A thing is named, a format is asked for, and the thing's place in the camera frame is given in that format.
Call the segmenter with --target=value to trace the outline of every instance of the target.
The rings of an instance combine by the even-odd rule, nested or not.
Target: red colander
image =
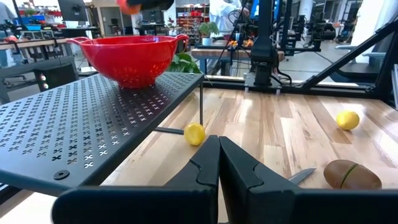
[[[87,61],[121,87],[143,88],[154,84],[156,77],[171,64],[177,42],[188,39],[183,34],[137,35],[93,40],[76,37],[67,42],[79,45]]]

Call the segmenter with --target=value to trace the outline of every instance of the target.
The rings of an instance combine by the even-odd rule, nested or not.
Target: person
[[[218,35],[211,34],[212,37],[223,37],[226,34],[231,34],[234,29],[233,22],[239,16],[239,12],[245,16],[249,15],[249,10],[242,7],[240,0],[210,0],[210,22],[217,24],[220,33]]]
[[[15,18],[14,13],[3,3],[0,2],[0,25],[4,23],[5,20],[12,20]],[[0,39],[5,38],[7,35],[4,30],[0,30]],[[7,52],[6,50],[0,50],[0,67],[7,66]]]

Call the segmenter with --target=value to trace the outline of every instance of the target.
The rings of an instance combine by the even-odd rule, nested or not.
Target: black perforated shelf
[[[0,182],[49,195],[98,185],[202,81],[164,73],[131,90],[94,75],[0,106]]]

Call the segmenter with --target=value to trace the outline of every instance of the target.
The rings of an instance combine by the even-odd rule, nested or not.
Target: colander handle
[[[88,38],[88,37],[75,37],[75,38],[68,39],[67,43],[80,45],[80,42],[85,41],[85,40],[89,40],[89,39],[90,38]]]
[[[179,34],[175,37],[176,42],[178,42],[179,40],[185,40],[185,44],[184,44],[184,50],[181,53],[184,53],[187,50],[187,41],[189,41],[189,36],[185,35],[185,34]]]
[[[175,37],[175,39],[178,40],[189,40],[189,36],[185,35],[185,34],[179,34]]]

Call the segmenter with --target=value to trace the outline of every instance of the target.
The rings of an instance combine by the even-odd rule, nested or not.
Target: brown kiwi
[[[366,167],[352,161],[331,161],[323,171],[334,189],[381,189],[380,178]]]

